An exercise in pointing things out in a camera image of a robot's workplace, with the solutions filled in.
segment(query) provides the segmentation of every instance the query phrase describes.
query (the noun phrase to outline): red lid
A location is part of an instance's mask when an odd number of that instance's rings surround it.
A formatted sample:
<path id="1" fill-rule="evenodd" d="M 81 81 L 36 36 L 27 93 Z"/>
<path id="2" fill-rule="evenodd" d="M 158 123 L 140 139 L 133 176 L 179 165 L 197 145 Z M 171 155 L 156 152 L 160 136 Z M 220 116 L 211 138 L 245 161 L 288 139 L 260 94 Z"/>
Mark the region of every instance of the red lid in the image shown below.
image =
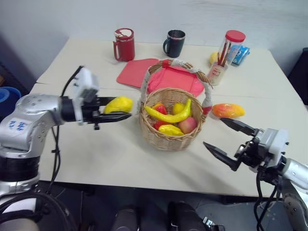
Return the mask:
<path id="1" fill-rule="evenodd" d="M 119 40 L 127 40 L 134 37 L 134 31 L 129 28 L 120 28 L 115 31 L 115 37 Z"/>
<path id="2" fill-rule="evenodd" d="M 226 39 L 232 42 L 243 42 L 246 35 L 238 30 L 228 30 L 226 33 Z"/>

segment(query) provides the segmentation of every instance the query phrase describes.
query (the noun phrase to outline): gray wall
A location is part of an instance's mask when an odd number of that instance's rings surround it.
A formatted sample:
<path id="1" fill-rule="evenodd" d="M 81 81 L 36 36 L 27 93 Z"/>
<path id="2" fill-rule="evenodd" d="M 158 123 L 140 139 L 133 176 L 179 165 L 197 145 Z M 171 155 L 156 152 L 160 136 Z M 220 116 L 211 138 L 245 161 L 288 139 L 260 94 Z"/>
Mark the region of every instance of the gray wall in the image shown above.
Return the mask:
<path id="1" fill-rule="evenodd" d="M 115 29 L 130 27 L 136 41 L 161 43 L 168 30 L 180 28 L 187 34 L 187 44 L 219 46 L 228 29 L 238 29 L 246 34 L 247 46 L 269 49 L 288 74 L 308 46 L 307 2 L 0 0 L 0 44 L 29 71 L 22 76 L 25 82 L 48 68 L 69 36 L 112 40 Z M 0 55 L 10 59 L 8 52 Z"/>

